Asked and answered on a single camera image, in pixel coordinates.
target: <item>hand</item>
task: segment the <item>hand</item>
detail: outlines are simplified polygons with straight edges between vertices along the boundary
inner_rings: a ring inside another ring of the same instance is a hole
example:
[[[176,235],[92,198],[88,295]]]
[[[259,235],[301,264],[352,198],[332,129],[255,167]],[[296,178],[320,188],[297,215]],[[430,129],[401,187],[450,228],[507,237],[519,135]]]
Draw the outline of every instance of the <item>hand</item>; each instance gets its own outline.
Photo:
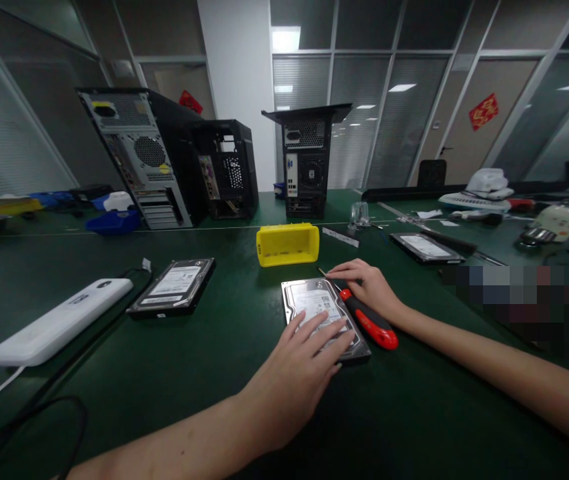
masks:
[[[329,279],[346,280],[347,286],[358,300],[374,309],[390,323],[401,309],[406,308],[393,293],[380,269],[360,259],[333,267],[326,276]]]
[[[344,332],[318,353],[339,334],[346,319],[311,336],[328,313],[316,315],[296,332],[304,316],[302,312],[289,323],[267,361],[236,396],[240,408],[251,412],[252,425],[247,427],[257,430],[254,448],[259,454],[284,447],[306,425],[331,377],[341,367],[335,363],[355,336],[353,330]]]

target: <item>red decoration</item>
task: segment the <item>red decoration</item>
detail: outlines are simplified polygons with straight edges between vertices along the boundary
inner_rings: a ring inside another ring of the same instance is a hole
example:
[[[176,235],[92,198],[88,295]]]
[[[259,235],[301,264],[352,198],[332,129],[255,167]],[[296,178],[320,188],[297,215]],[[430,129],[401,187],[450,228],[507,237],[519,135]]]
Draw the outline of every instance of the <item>red decoration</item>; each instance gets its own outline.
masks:
[[[479,129],[493,117],[498,114],[498,100],[496,94],[492,93],[485,100],[469,112],[471,118],[471,126],[473,130]]]
[[[198,115],[203,112],[203,106],[198,103],[187,90],[183,90],[183,94],[180,96],[180,101],[178,103],[183,107],[193,110]]]

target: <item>door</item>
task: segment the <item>door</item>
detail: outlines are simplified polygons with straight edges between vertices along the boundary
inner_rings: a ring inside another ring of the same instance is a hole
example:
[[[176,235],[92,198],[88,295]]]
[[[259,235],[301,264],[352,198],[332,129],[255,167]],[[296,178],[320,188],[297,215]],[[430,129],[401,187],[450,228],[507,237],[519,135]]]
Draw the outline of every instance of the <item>door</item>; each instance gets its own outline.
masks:
[[[468,85],[440,158],[447,162],[446,184],[467,183],[482,167],[538,60],[480,60]],[[469,113],[491,94],[498,113],[477,130]]]

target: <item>computer case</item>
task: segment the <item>computer case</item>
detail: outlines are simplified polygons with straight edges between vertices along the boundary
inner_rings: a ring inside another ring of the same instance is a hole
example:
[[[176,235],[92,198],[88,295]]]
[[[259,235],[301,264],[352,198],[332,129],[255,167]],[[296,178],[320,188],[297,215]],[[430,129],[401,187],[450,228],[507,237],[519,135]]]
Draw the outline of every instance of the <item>computer case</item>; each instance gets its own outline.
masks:
[[[250,219],[258,208],[251,129],[237,120],[189,123],[212,219]]]
[[[351,103],[262,114],[283,129],[286,216],[324,218],[331,125],[351,111]]]
[[[205,183],[185,124],[200,115],[143,88],[78,88],[149,229],[194,227],[207,215]]]

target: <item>white power bank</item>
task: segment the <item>white power bank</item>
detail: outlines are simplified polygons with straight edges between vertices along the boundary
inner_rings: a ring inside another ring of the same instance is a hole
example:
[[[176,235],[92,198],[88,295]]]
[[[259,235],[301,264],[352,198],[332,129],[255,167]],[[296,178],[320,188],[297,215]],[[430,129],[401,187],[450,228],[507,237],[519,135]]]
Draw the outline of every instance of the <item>white power bank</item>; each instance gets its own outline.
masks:
[[[0,367],[46,362],[132,288],[129,279],[95,281],[0,343]]]

